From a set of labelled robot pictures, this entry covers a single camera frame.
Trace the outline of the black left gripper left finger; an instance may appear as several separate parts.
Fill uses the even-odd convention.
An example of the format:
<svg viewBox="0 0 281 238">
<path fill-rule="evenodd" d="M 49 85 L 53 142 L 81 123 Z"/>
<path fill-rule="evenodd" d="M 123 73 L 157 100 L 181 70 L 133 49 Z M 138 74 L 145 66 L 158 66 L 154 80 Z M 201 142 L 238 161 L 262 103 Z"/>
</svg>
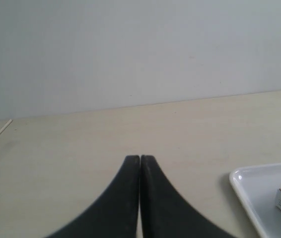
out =
<svg viewBox="0 0 281 238">
<path fill-rule="evenodd" d="M 129 155 L 103 193 L 51 238 L 135 238 L 139 210 L 140 157 Z"/>
</svg>

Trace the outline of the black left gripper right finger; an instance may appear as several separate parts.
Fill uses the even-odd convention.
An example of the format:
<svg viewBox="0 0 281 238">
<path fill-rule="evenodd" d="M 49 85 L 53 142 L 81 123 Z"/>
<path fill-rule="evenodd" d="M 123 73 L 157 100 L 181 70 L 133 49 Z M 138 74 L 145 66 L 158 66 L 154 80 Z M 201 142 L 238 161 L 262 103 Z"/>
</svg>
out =
<svg viewBox="0 0 281 238">
<path fill-rule="evenodd" d="M 173 187 L 152 155 L 140 159 L 140 215 L 144 238 L 230 238 Z"/>
</svg>

